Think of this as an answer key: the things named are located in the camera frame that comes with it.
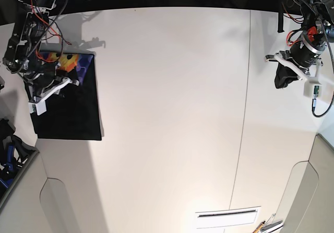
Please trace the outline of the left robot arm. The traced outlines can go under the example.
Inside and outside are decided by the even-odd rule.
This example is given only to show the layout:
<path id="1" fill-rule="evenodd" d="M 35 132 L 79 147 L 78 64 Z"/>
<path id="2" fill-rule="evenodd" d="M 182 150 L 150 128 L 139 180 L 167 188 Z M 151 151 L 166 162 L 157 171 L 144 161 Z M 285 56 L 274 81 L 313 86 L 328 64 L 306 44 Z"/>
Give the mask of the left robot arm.
<path id="1" fill-rule="evenodd" d="M 299 6 L 302 16 L 291 20 L 300 27 L 287 34 L 287 50 L 265 57 L 266 61 L 278 64 L 274 79 L 277 89 L 301 79 L 310 81 L 309 69 L 321 61 L 325 50 L 333 58 L 333 0 L 292 1 Z"/>

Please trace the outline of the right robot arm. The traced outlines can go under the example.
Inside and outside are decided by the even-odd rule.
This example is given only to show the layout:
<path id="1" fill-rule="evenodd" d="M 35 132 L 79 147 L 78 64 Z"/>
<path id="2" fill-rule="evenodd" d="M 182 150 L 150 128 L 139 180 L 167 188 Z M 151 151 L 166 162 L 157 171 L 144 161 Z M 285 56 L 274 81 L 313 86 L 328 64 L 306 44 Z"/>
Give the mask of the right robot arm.
<path id="1" fill-rule="evenodd" d="M 38 103 L 58 94 L 73 80 L 61 66 L 63 51 L 42 53 L 43 41 L 56 37 L 60 46 L 67 41 L 56 21 L 69 0 L 18 0 L 18 13 L 3 64 L 24 82 L 29 101 Z"/>

